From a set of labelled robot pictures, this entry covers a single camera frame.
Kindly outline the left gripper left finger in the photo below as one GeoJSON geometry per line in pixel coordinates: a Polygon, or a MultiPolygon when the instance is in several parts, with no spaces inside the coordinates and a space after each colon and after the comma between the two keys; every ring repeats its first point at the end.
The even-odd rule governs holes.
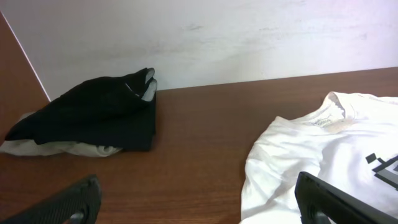
{"type": "Polygon", "coordinates": [[[98,177],[88,175],[1,224],[95,224],[101,196],[98,177]]]}

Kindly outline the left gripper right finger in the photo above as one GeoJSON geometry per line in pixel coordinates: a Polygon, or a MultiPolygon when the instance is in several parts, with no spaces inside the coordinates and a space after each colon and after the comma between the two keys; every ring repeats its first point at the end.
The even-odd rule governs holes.
{"type": "Polygon", "coordinates": [[[397,219],[309,174],[300,172],[295,198],[303,224],[397,224],[397,219]]]}

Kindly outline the grey folded garment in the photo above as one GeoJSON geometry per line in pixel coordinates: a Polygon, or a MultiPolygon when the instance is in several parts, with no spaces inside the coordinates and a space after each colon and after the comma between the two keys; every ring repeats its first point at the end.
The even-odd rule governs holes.
{"type": "Polygon", "coordinates": [[[141,100],[152,101],[157,91],[157,80],[153,68],[144,68],[126,75],[125,85],[141,100]]]}

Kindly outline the cream folded garment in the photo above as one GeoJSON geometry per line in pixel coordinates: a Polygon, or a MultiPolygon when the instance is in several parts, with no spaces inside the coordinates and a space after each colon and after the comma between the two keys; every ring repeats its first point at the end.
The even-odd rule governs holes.
{"type": "Polygon", "coordinates": [[[97,146],[73,141],[37,144],[33,139],[5,140],[1,144],[1,153],[14,156],[51,156],[68,153],[85,157],[108,157],[122,150],[120,147],[97,146]]]}

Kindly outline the white t-shirt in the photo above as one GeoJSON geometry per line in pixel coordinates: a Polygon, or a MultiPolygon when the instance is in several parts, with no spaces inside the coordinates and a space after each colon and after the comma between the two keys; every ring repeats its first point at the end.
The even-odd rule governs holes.
{"type": "Polygon", "coordinates": [[[301,171],[397,216],[397,98],[331,92],[301,118],[276,117],[248,154],[243,223],[299,223],[294,190],[301,171]]]}

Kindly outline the black folded garment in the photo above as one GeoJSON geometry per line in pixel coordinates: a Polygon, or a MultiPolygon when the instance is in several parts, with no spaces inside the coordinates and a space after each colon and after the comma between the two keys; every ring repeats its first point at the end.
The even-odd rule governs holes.
{"type": "Polygon", "coordinates": [[[84,81],[18,121],[5,139],[149,151],[155,137],[156,93],[152,101],[143,101],[125,81],[126,75],[84,81]]]}

